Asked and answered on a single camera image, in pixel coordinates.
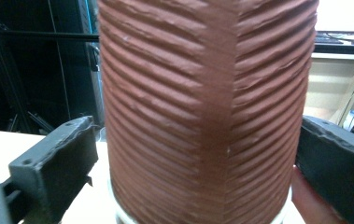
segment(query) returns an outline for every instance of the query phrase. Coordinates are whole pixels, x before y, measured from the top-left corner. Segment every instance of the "desk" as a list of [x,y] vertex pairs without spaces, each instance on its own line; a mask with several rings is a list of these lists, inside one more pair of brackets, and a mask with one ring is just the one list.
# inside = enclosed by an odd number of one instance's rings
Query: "desk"
[[[9,177],[8,164],[32,147],[44,136],[0,132],[0,182]],[[116,224],[114,202],[108,193],[109,165],[106,143],[97,142],[99,160],[92,168],[93,187],[85,185],[63,217],[63,224]],[[292,205],[284,224],[304,224]]]
[[343,124],[354,110],[354,54],[312,54],[304,113]]

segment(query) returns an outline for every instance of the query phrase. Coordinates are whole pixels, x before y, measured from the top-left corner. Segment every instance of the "clay ridge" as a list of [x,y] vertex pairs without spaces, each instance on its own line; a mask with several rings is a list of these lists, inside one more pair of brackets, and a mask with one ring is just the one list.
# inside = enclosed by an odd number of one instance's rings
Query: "clay ridge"
[[269,223],[318,1],[100,1],[112,185],[139,223]]

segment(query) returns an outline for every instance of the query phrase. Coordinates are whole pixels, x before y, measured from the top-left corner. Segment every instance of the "metal rod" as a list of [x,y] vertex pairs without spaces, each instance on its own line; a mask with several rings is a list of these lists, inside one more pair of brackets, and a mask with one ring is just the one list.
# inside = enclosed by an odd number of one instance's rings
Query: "metal rod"
[[52,131],[54,131],[54,128],[44,119],[42,119],[39,115],[37,115],[37,113],[31,113],[30,111],[28,111],[28,114],[30,118],[47,133],[51,133]]
[[9,120],[8,126],[7,126],[7,131],[8,132],[16,132],[17,131],[17,126],[19,125],[19,114],[16,114],[13,119]]
[[75,40],[83,42],[99,42],[99,35],[71,34],[71,33],[50,33],[50,32],[27,32],[1,30],[3,37],[15,38],[37,38],[50,40]]

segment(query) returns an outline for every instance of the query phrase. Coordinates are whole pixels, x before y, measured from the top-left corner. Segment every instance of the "black metal frame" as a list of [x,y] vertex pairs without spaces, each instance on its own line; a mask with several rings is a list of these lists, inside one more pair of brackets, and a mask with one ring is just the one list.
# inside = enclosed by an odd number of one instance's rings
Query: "black metal frame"
[[19,126],[24,133],[35,133],[27,109],[27,100],[21,83],[17,66],[10,51],[0,36],[0,83],[5,92],[7,101],[18,115],[21,122]]
[[0,83],[7,97],[7,101],[14,112],[14,115],[12,115],[12,118],[9,120],[7,131],[38,133],[38,125],[45,132],[49,133],[54,130],[51,125],[37,115],[37,113],[30,112],[29,102],[21,81],[21,74],[19,73],[10,49],[6,45],[6,41],[12,38],[98,42],[99,35],[13,31],[8,30],[8,28],[0,22]]

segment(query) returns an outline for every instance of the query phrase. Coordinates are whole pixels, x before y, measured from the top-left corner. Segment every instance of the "terracotta cylinder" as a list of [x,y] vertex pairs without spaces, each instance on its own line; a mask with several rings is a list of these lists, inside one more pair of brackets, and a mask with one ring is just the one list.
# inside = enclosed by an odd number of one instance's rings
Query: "terracotta cylinder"
[[318,1],[101,0],[113,192],[138,223],[270,223]]

